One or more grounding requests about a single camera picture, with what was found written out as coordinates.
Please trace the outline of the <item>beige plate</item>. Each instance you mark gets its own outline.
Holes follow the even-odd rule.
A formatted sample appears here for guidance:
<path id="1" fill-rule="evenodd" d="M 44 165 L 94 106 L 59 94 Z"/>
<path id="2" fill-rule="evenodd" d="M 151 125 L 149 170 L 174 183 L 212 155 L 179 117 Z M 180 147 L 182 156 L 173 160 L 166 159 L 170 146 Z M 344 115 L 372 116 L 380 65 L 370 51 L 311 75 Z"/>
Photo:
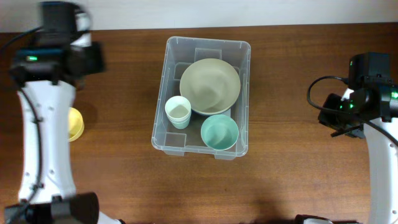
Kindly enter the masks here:
<path id="1" fill-rule="evenodd" d="M 183 72 L 179 89 L 192 107 L 229 107 L 238 99 L 241 81 L 229 63 L 206 58 L 194 62 Z"/>
<path id="2" fill-rule="evenodd" d="M 238 104 L 234 103 L 233 105 L 231 105 L 229 107 L 224 107 L 224 106 L 220 106 L 220 105 L 213 105 L 213 106 L 206 107 L 206 108 L 192 107 L 192 110 L 194 112 L 198 113 L 198 114 L 209 116 L 209 115 L 216 115 L 216 114 L 225 113 L 228 110 L 232 110 L 236 106 L 238 106 Z"/>

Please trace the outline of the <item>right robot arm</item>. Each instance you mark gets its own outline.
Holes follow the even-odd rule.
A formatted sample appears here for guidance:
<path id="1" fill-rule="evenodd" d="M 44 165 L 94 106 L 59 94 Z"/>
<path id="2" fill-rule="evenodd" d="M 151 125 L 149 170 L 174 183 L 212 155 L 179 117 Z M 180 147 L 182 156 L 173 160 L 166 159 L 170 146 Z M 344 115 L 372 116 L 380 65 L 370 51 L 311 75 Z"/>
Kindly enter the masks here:
<path id="1" fill-rule="evenodd" d="M 397 223 L 397 84 L 391 78 L 389 54 L 367 52 L 351 57 L 347 89 L 331 93 L 319 106 L 318 122 L 346 135 L 365 139 L 369 153 L 370 223 Z"/>

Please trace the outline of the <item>yellow bowl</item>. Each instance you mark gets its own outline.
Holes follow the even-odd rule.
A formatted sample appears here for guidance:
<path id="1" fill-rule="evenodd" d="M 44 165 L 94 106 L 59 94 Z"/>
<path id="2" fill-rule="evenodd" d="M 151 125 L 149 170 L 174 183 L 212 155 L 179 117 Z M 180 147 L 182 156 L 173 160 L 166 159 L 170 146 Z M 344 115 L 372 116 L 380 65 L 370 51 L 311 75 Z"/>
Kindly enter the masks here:
<path id="1" fill-rule="evenodd" d="M 69 119 L 69 126 L 68 126 L 69 141 L 72 142 L 77 140 L 83 134 L 85 129 L 85 124 L 81 113 L 75 108 L 70 108 L 68 119 Z"/>

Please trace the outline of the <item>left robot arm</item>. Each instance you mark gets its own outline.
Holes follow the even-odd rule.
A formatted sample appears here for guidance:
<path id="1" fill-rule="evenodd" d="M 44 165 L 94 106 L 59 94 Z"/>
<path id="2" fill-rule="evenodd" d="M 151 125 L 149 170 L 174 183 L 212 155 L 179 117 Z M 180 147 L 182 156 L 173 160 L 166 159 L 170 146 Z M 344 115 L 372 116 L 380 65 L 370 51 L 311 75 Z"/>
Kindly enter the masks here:
<path id="1" fill-rule="evenodd" d="M 9 69 L 22 108 L 24 165 L 18 203 L 6 223 L 113 223 L 93 192 L 78 194 L 70 163 L 69 112 L 78 84 L 104 71 L 101 45 L 91 39 L 84 7 L 40 3 L 35 39 L 19 49 Z"/>

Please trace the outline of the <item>sage green bowl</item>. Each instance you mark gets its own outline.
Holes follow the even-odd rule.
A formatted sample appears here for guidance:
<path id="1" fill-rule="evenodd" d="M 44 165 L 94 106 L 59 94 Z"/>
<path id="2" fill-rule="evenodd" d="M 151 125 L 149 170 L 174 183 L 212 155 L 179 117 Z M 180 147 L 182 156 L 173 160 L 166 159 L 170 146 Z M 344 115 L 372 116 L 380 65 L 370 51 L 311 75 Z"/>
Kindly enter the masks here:
<path id="1" fill-rule="evenodd" d="M 233 147 L 239 137 L 237 123 L 229 116 L 217 114 L 208 117 L 201 126 L 201 139 L 216 151 L 225 151 Z"/>

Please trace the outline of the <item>clear plastic storage bin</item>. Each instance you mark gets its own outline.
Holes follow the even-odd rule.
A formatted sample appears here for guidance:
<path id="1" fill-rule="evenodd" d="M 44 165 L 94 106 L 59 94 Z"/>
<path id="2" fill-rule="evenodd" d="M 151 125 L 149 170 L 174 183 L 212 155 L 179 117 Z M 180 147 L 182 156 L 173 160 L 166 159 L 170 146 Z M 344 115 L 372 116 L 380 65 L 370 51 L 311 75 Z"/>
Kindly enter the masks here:
<path id="1" fill-rule="evenodd" d="M 185 129 L 177 129 L 165 112 L 167 100 L 180 94 L 180 79 L 184 71 L 191 64 L 205 58 L 217 58 L 229 63 L 237 71 L 241 82 L 237 102 L 223 113 L 232 118 L 239 128 L 237 143 L 225 151 L 214 150 L 203 142 L 200 130 L 207 119 L 205 115 L 193 112 L 189 125 Z M 250 62 L 251 46 L 245 41 L 179 36 L 169 38 L 152 131 L 153 147 L 175 156 L 183 156 L 186 152 L 212 154 L 216 159 L 224 160 L 244 156 L 249 148 Z"/>

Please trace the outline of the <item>grey cup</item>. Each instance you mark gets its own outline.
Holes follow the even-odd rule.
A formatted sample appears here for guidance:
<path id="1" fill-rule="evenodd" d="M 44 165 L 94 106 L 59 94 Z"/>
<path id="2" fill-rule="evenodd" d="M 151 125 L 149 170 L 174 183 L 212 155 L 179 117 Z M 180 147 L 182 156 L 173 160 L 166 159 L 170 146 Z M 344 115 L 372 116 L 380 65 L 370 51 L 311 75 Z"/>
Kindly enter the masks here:
<path id="1" fill-rule="evenodd" d="M 174 118 L 174 117 L 168 116 L 168 119 L 172 123 L 184 123 L 184 122 L 190 120 L 190 114 L 188 114 L 187 116 L 184 116 L 182 118 Z"/>

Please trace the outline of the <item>green cup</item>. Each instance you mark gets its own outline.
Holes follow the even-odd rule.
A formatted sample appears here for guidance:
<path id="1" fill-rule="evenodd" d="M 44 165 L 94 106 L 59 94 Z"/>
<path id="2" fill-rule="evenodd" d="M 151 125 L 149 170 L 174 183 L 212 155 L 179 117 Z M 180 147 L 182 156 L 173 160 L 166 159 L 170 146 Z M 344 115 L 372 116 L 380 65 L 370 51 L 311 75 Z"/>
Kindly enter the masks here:
<path id="1" fill-rule="evenodd" d="M 189 125 L 189 120 L 182 121 L 182 122 L 171 122 L 172 125 L 177 129 L 185 129 Z"/>

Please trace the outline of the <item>cream cup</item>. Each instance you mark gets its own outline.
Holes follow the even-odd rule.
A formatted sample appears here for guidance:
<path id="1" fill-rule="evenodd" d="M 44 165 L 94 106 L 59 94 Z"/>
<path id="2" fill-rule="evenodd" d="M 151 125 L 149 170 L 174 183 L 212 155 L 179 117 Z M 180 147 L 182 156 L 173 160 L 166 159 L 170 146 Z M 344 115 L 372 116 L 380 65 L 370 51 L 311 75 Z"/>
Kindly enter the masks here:
<path id="1" fill-rule="evenodd" d="M 174 118 L 187 116 L 191 113 L 191 109 L 190 102 L 183 96 L 173 96 L 165 104 L 166 115 Z"/>

